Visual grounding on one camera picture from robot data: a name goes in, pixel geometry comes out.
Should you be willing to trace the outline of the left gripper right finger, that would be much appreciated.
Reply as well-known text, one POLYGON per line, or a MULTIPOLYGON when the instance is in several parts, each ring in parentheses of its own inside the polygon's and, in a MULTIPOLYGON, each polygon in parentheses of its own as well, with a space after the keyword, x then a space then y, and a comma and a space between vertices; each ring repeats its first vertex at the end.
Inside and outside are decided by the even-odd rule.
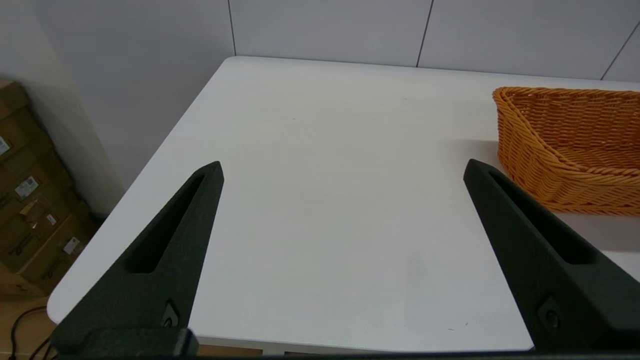
POLYGON ((639 349, 635 278, 493 166, 463 180, 537 350, 639 349))

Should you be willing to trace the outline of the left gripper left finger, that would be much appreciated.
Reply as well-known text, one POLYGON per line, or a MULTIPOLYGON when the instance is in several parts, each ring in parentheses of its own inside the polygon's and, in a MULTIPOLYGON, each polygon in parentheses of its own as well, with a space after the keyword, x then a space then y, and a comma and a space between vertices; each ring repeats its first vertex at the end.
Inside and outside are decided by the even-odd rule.
POLYGON ((189 329, 224 185, 195 171, 52 333, 59 357, 194 357, 189 329))

